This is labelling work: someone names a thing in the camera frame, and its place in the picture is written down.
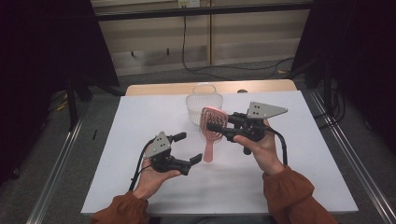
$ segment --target transparent basket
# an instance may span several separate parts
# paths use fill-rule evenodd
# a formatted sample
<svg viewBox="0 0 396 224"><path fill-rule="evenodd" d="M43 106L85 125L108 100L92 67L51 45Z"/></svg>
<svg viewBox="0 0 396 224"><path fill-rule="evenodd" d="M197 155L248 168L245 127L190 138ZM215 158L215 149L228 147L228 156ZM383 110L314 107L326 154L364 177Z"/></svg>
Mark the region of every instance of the transparent basket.
<svg viewBox="0 0 396 224"><path fill-rule="evenodd" d="M199 92L200 89L213 89L211 92ZM186 97L186 106L189 112L190 121L199 126L202 109L205 106L214 106L218 109L222 107L222 95L218 94L216 87L208 82L198 83L192 89L192 93Z"/></svg>

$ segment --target pink hairbrush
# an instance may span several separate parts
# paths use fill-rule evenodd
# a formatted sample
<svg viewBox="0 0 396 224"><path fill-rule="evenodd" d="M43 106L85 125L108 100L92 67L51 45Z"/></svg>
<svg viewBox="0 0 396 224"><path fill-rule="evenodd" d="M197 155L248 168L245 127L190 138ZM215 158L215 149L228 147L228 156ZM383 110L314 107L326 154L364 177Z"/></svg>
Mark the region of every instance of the pink hairbrush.
<svg viewBox="0 0 396 224"><path fill-rule="evenodd" d="M206 128L207 123L217 124L223 128L227 127L228 115L215 107L206 106L202 109L201 119L200 119L200 131L202 137L206 141L204 161L213 161L213 144L221 140L222 134L211 132Z"/></svg>

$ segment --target rust-colored sleeve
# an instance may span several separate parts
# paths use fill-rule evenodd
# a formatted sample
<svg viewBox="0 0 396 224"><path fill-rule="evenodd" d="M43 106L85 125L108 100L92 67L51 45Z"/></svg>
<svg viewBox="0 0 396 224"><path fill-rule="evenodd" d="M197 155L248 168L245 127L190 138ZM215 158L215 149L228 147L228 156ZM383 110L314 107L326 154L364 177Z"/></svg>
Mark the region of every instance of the rust-colored sleeve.
<svg viewBox="0 0 396 224"><path fill-rule="evenodd" d="M338 223L312 196L314 186L303 175L286 166L276 175L263 174L268 210L278 224Z"/></svg>
<svg viewBox="0 0 396 224"><path fill-rule="evenodd" d="M149 223L146 214L148 201L137 199L131 191L124 195L116 196L111 205L91 217L91 224L141 224Z"/></svg>

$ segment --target black horizontal bar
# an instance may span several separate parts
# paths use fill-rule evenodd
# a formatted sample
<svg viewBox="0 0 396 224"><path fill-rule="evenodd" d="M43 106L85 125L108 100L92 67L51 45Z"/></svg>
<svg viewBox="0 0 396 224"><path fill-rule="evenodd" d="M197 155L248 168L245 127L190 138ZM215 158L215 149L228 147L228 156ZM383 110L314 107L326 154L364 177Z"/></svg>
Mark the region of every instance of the black horizontal bar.
<svg viewBox="0 0 396 224"><path fill-rule="evenodd" d="M264 5L231 6L231 7L189 7L189 8L173 8L173 9L161 9L161 10L151 10L151 11L136 11L136 12L98 13L94 17L98 21L120 21L120 20L136 20L136 19L148 19L148 18L164 18L164 17L302 10L302 9L310 9L312 7L328 7L329 5L334 5L334 3L317 3L314 1L310 1L310 2L299 2L299 3L281 3L281 4L264 4Z"/></svg>

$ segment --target table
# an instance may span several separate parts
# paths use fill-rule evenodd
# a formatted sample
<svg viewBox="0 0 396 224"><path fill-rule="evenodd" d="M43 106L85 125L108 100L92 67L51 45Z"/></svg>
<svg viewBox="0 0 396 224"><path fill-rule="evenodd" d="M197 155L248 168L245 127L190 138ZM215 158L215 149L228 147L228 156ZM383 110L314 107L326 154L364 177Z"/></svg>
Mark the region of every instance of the table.
<svg viewBox="0 0 396 224"><path fill-rule="evenodd" d="M171 154L177 159L188 160L203 152L205 142L199 129L188 120L184 105L187 94L181 94L191 91L195 84L153 84L128 89L128 96L121 98L81 213L89 215L103 209L115 195L126 192L141 147L159 131L168 135L187 133L186 139L172 145ZM288 113L271 118L270 123L286 139L289 165L311 180L316 187L314 197L330 212L358 210L304 97L291 81L212 84L222 93L223 110L229 114L245 113L252 100L287 107ZM240 89L249 93L230 93ZM148 213L153 217L268 214L262 195L262 172L239 145L222 139L214 147L212 162L202 161L191 168L189 175L166 181L149 199Z"/></svg>

